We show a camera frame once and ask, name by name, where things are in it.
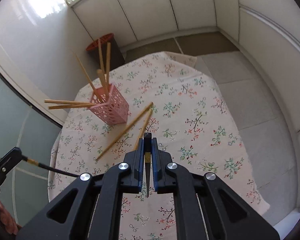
flower pattern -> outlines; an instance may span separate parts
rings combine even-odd
[[[190,172],[214,172],[259,213],[269,205],[259,194],[238,129],[210,77],[193,67],[196,58],[171,52],[149,54],[109,73],[129,103],[128,123],[153,102],[146,130],[157,138],[158,148]],[[100,85],[99,79],[93,81]],[[75,100],[89,101],[89,85]],[[85,108],[73,108],[51,151],[50,166],[72,173],[102,174],[123,161],[135,145],[146,116],[122,136],[98,161],[126,124],[109,126]],[[74,178],[49,173],[49,200]],[[146,197],[145,175],[139,194],[124,194],[120,240],[176,239],[172,194],[158,195],[150,180]]]

floor tile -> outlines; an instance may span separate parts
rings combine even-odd
[[[197,58],[197,62],[195,64],[194,68],[196,70],[202,72],[203,74],[206,74],[208,77],[212,78],[212,75],[211,75],[207,65],[205,64],[204,60],[202,59],[202,57]]]
[[[142,47],[131,49],[127,51],[126,63],[131,62],[137,58],[143,57],[150,53],[170,51],[175,53],[181,53],[178,45],[174,39],[168,39],[164,41],[157,41],[151,44],[144,45]]]
[[[58,126],[32,109],[20,141],[23,155],[49,165],[50,152],[60,130]],[[18,167],[37,175],[47,176],[45,170],[32,167],[28,163],[21,162]]]
[[[251,62],[242,54],[241,51],[234,51],[232,53],[240,59],[242,64],[249,70],[253,78],[261,77],[259,72],[255,69],[255,67],[251,64]]]
[[[289,169],[292,169],[297,166],[297,160],[296,160],[296,153],[294,151],[291,135],[287,123],[283,116],[278,117],[276,121],[279,125],[279,131],[283,139],[283,147],[285,151],[289,153],[289,158],[287,159],[287,163],[289,165]]]
[[[242,53],[236,51],[204,55],[202,59],[217,84],[222,84],[253,77],[245,66],[247,62],[242,60],[242,57]]]
[[[259,188],[259,192],[270,204],[270,209],[263,215],[272,226],[285,218],[296,206],[290,201],[290,172],[286,172]]]
[[[48,204],[48,182],[16,170],[15,200],[19,224],[24,226]]]
[[[239,130],[274,118],[257,81],[225,83],[219,88]]]
[[[200,33],[177,37],[176,39],[183,53],[191,56],[238,50],[238,48],[220,32]]]
[[[272,94],[270,88],[268,87],[268,85],[264,82],[264,80],[262,79],[262,77],[260,75],[258,75],[256,80],[259,82],[259,86],[260,86],[263,94],[265,95],[269,106],[271,107],[273,115],[275,117],[281,117],[282,116],[281,109],[277,103],[277,100],[274,98],[274,95]]]
[[[295,166],[294,151],[286,148],[280,120],[274,119],[240,130],[258,187]]]

table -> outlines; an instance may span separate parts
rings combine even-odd
[[[159,149],[171,154],[190,172],[216,173],[257,212],[269,208],[259,194],[252,167],[237,126],[215,81],[195,70],[196,57],[160,52],[149,54],[110,72],[110,82],[129,103],[128,123],[151,101],[153,114],[146,131],[158,140]],[[88,101],[91,87],[83,87],[75,100]],[[70,110],[51,151],[50,165],[73,173],[93,175],[123,161],[137,140],[143,120],[129,130],[96,164],[96,157],[124,129],[108,126],[85,108]],[[74,178],[50,172],[49,200]],[[151,179],[146,198],[140,194],[122,200],[120,240],[176,239],[172,194],[158,195]]]

chopstick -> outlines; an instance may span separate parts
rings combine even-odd
[[[64,109],[64,108],[82,108],[82,107],[92,107],[97,104],[85,104],[85,105],[63,105],[63,106],[49,106],[49,110],[54,110],[54,109]]]
[[[130,122],[126,128],[106,147],[106,149],[103,150],[103,152],[96,158],[96,161],[99,160],[121,138],[121,136],[124,135],[132,127],[132,125],[134,125],[145,114],[145,112],[150,109],[152,105],[153,102],[147,105],[142,112],[133,119],[132,122]]]
[[[138,143],[139,143],[139,139],[143,137],[143,134],[145,133],[145,130],[146,130],[146,127],[148,125],[148,122],[149,122],[149,119],[151,117],[151,114],[152,114],[152,109],[149,109],[149,112],[148,112],[148,115],[147,115],[147,118],[145,120],[145,123],[143,124],[142,128],[141,128],[141,131],[139,133],[139,136],[137,138],[137,141],[136,141],[136,144],[134,145],[134,148],[133,150],[137,150],[138,149]]]
[[[103,57],[102,57],[102,48],[101,48],[100,38],[98,39],[98,50],[99,50],[100,68],[102,70],[102,74],[105,75],[105,67],[103,66]]]
[[[109,86],[109,71],[110,71],[111,43],[107,43],[107,58],[106,58],[106,84]]]
[[[97,91],[97,89],[95,88],[95,86],[92,84],[92,81],[91,81],[91,79],[89,78],[89,75],[88,75],[88,73],[86,72],[86,70],[85,70],[84,66],[82,65],[80,59],[78,58],[77,54],[75,54],[75,53],[73,53],[73,54],[75,55],[75,57],[76,57],[76,59],[77,59],[79,65],[80,65],[80,67],[82,68],[82,71],[83,71],[84,75],[86,76],[86,78],[87,78],[87,80],[88,80],[88,82],[89,82],[89,84],[90,84],[90,86],[91,86],[91,88],[92,88],[94,94],[97,96],[97,98],[99,99],[100,103],[103,103],[102,97],[101,97],[100,94],[98,93],[98,91]]]
[[[48,104],[71,104],[71,105],[87,105],[87,104],[92,104],[92,105],[95,105],[94,103],[90,103],[90,102],[78,102],[78,101],[67,101],[67,100],[52,100],[52,99],[46,99],[44,102],[48,103]]]
[[[106,81],[105,81],[105,76],[102,74],[101,69],[97,70],[97,74],[98,74],[98,77],[100,78],[101,84],[103,86],[103,90],[105,91],[106,98],[108,98],[109,97],[109,91],[108,91],[108,86],[107,86]]]

